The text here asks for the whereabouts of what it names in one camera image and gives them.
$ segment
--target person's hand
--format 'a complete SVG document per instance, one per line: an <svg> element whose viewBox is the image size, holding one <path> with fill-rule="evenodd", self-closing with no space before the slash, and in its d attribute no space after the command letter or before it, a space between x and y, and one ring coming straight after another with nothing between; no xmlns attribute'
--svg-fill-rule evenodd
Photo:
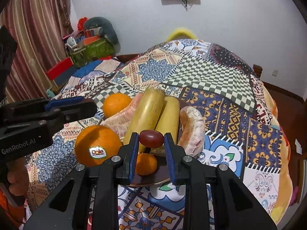
<svg viewBox="0 0 307 230"><path fill-rule="evenodd" d="M11 185L10 192L15 196L25 195L28 191L29 175L26 168L26 160L24 157L7 163L9 172L7 180Z"/></svg>

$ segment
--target mandarin orange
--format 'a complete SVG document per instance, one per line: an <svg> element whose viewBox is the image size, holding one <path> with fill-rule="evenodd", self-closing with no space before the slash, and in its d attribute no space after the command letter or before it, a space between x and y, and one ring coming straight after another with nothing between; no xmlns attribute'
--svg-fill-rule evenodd
<svg viewBox="0 0 307 230"><path fill-rule="evenodd" d="M156 171L158 166L154 155L148 153L139 153L136 161L135 172L138 175L150 175Z"/></svg>
<svg viewBox="0 0 307 230"><path fill-rule="evenodd" d="M131 98L126 94L111 94L107 97L102 106L104 115L108 118L125 109L131 102Z"/></svg>

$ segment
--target orange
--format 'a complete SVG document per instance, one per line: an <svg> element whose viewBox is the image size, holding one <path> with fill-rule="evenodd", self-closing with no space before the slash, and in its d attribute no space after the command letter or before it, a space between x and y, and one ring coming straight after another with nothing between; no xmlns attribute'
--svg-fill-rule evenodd
<svg viewBox="0 0 307 230"><path fill-rule="evenodd" d="M156 171L158 166L154 155L148 153L139 153L136 160L135 172L138 175L150 175Z"/></svg>
<svg viewBox="0 0 307 230"><path fill-rule="evenodd" d="M93 125L80 132L75 143L79 163L87 167L103 163L117 154L122 142L116 133L102 125Z"/></svg>
<svg viewBox="0 0 307 230"><path fill-rule="evenodd" d="M125 109L131 102L131 98L126 94L111 94L107 97L102 106L104 115L108 118Z"/></svg>

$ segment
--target checkered pattern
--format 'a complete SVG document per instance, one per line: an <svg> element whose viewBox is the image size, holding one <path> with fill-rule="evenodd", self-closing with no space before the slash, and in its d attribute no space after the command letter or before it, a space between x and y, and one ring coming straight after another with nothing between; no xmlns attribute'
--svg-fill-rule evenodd
<svg viewBox="0 0 307 230"><path fill-rule="evenodd" d="M107 87L106 89L102 90L96 97L93 98L98 108L102 108L104 100L109 97L111 94L126 94L129 97L133 98L135 95L137 95L139 92L130 89L128 86L126 86L124 83L111 85Z"/></svg>
<svg viewBox="0 0 307 230"><path fill-rule="evenodd" d="M234 68L206 62L197 57L184 57L164 84L210 91L230 99L253 112L255 99L249 79Z"/></svg>

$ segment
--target clutter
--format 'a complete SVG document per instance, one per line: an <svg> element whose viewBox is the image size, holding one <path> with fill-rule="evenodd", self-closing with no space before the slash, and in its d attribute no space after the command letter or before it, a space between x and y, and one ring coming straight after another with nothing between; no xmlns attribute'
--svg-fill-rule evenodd
<svg viewBox="0 0 307 230"><path fill-rule="evenodd" d="M82 31L83 30L83 25L84 23L87 21L87 18L84 17L84 18L81 18L79 21L78 21L78 30L79 31Z"/></svg>
<svg viewBox="0 0 307 230"><path fill-rule="evenodd" d="M117 44L118 39L107 19L84 17L78 22L78 30L65 36L63 42L67 55L77 68L81 68L93 60L112 56L113 44Z"/></svg>
<svg viewBox="0 0 307 230"><path fill-rule="evenodd" d="M118 43L118 38L114 31L114 28L111 22L109 22L107 19L103 17L93 17L88 19L83 25L84 30L90 30L99 27L100 29L98 30L98 36L103 36L113 45L116 45Z"/></svg>

